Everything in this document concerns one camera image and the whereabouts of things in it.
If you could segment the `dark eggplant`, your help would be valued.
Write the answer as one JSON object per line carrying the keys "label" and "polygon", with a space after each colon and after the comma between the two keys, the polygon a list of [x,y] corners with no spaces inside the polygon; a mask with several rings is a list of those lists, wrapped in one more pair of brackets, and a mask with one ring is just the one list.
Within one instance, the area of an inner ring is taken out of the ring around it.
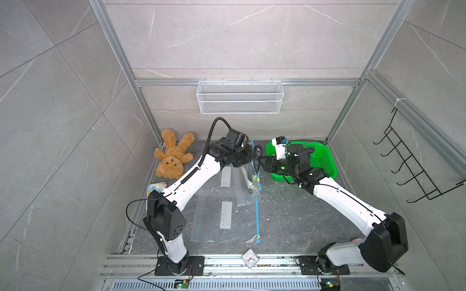
{"label": "dark eggplant", "polygon": [[258,176],[261,167],[261,159],[262,159],[262,151],[263,148],[261,145],[255,145],[253,148],[253,167],[256,175]]}

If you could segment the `clear zip-top bag blue zipper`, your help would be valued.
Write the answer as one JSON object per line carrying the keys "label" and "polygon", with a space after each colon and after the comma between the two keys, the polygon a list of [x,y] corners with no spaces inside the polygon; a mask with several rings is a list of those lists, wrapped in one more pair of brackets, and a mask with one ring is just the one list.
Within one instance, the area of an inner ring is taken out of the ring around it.
{"label": "clear zip-top bag blue zipper", "polygon": [[254,160],[241,167],[234,167],[233,180],[237,205],[243,207],[254,204],[262,189],[254,167]]}

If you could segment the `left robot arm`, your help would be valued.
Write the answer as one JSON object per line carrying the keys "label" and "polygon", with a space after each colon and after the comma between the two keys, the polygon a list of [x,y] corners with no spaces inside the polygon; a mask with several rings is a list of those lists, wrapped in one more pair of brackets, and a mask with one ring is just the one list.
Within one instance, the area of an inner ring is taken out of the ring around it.
{"label": "left robot arm", "polygon": [[194,194],[226,166],[241,167],[254,158],[249,137],[217,117],[211,125],[202,156],[185,174],[161,193],[152,191],[146,202],[143,226],[155,239],[169,270],[181,275],[188,268],[189,252],[184,245],[186,219],[182,211]]}

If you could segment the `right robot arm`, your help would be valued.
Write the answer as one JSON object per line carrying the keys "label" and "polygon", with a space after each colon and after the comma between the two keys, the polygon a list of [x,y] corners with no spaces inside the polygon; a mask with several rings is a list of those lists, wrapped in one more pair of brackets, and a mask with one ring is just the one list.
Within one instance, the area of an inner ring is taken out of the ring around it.
{"label": "right robot arm", "polygon": [[344,265],[357,264],[387,272],[408,251],[403,217],[370,206],[335,182],[323,168],[313,167],[310,149],[292,144],[276,150],[275,155],[263,156],[262,147],[255,145],[253,153],[257,170],[291,177],[291,185],[297,185],[333,206],[364,235],[359,241],[334,242],[322,248],[316,259],[321,272],[329,273]]}

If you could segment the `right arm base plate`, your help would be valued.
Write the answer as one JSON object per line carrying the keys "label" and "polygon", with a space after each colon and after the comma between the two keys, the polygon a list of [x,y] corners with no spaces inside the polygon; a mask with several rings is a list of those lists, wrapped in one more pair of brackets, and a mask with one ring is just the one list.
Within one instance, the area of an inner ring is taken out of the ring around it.
{"label": "right arm base plate", "polygon": [[349,275],[347,265],[335,266],[323,256],[310,255],[298,256],[296,263],[301,269],[302,275]]}

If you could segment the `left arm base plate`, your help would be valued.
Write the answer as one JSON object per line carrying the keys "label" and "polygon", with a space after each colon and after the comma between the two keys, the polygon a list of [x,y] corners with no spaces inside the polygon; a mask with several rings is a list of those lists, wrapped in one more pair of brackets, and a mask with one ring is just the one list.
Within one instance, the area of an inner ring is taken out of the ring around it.
{"label": "left arm base plate", "polygon": [[179,263],[174,263],[166,257],[159,257],[157,267],[154,270],[155,276],[168,275],[203,275],[205,268],[205,257],[185,256]]}

